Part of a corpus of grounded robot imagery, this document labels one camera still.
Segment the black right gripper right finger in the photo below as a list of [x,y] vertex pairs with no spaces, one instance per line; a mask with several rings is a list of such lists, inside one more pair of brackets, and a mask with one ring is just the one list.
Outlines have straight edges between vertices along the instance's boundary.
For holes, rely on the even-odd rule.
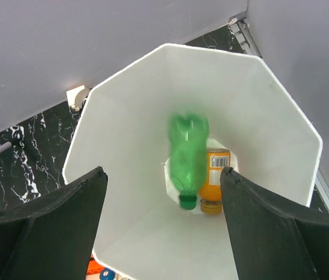
[[223,211],[239,279],[329,279],[329,214],[246,179],[220,175]]

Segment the orange bottle gold cap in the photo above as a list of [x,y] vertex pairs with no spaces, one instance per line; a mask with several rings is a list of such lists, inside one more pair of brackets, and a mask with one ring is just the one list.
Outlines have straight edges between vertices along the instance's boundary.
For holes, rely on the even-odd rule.
[[208,215],[222,212],[220,176],[226,166],[230,166],[231,152],[226,148],[207,149],[207,172],[204,186],[200,189],[200,209]]

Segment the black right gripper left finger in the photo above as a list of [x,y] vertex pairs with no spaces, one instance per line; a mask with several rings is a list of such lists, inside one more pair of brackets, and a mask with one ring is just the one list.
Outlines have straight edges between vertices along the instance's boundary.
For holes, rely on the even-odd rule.
[[107,191],[98,166],[0,212],[0,279],[85,279]]

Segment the green plastic bottle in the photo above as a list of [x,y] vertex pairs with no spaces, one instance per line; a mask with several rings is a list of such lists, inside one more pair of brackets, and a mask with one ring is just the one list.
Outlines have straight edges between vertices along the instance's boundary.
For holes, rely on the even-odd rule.
[[198,114],[170,117],[169,177],[178,191],[180,208],[193,210],[207,177],[208,119]]

